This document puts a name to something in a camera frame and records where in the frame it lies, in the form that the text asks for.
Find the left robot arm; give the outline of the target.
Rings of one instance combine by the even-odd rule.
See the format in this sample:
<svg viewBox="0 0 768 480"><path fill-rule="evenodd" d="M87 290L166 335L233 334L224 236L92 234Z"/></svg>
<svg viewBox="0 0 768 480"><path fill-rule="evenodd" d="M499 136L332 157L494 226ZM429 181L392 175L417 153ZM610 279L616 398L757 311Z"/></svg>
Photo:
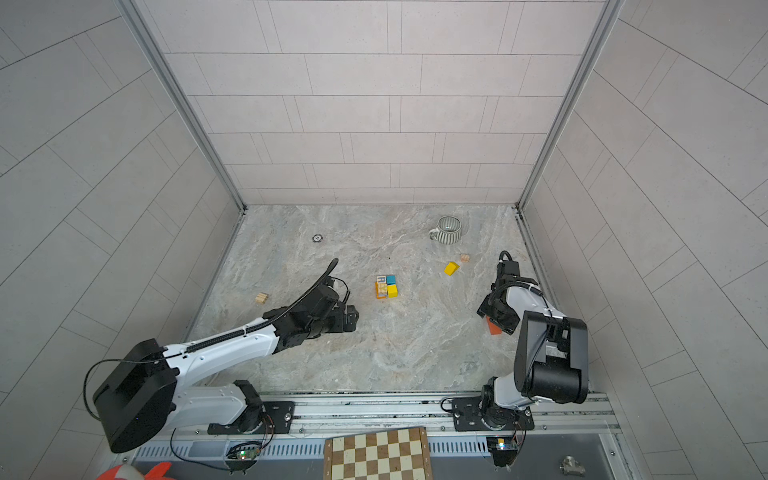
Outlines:
<svg viewBox="0 0 768 480"><path fill-rule="evenodd" d="M114 453L136 449L165 429L211 424L225 433L260 427L265 409L255 387L201 382L230 367L275 355L323 334L355 331L359 313L330 280L287 307L219 335L161 346L136 344L95 389L92 405Z"/></svg>

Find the red wooden block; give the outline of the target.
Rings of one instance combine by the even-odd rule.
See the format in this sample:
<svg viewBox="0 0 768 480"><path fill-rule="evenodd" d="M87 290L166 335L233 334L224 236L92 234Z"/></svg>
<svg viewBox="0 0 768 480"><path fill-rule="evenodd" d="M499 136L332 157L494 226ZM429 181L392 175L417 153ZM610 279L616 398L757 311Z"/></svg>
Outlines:
<svg viewBox="0 0 768 480"><path fill-rule="evenodd" d="M491 335L501 335L503 333L503 331L497 325L495 325L489 318L487 318L486 321L487 321L487 325Z"/></svg>

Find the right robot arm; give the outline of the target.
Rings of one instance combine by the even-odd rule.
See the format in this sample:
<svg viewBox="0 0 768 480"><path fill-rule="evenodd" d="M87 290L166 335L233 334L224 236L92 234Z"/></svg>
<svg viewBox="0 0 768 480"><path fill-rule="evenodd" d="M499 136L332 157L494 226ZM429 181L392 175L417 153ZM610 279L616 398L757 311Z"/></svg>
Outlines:
<svg viewBox="0 0 768 480"><path fill-rule="evenodd" d="M479 396L450 400L448 412L457 431L529 431L534 428L531 406L537 401L586 400L586 323L557 310L536 280L520 274L518 262L506 250L477 314L501 332L519 335L514 368L491 378Z"/></svg>

